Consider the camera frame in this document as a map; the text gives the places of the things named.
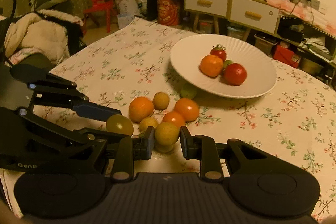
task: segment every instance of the white drawer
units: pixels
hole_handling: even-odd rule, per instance
[[[275,32],[279,10],[253,0],[232,0],[230,20]]]
[[[185,0],[185,8],[226,17],[228,0]]]

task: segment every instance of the red chair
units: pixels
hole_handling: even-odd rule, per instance
[[[89,9],[83,11],[84,14],[84,32],[86,32],[86,15],[93,19],[97,24],[96,20],[93,18],[91,13],[98,11],[106,11],[106,29],[107,32],[111,31],[111,11],[113,15],[117,15],[117,12],[113,9],[113,0],[92,0],[93,6]]]

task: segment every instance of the red bucket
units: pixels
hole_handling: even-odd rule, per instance
[[[180,4],[172,0],[157,0],[158,23],[167,26],[180,24]]]

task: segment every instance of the drawer handle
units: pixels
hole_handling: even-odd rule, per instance
[[[255,20],[260,20],[262,18],[262,15],[259,15],[257,13],[250,12],[250,11],[246,11],[245,16],[246,17],[252,17]]]
[[[198,1],[197,1],[197,5],[211,6],[211,5],[212,5],[212,1],[208,1],[208,0],[198,0]]]

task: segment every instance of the ribbed plate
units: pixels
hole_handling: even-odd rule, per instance
[[[227,59],[246,68],[247,79],[241,86],[209,78],[199,70],[204,56],[214,45],[226,48]],[[174,69],[185,80],[210,93],[230,98],[255,98],[269,92],[277,82],[277,72],[271,59],[258,48],[233,37],[200,34],[186,37],[175,44],[170,54]]]

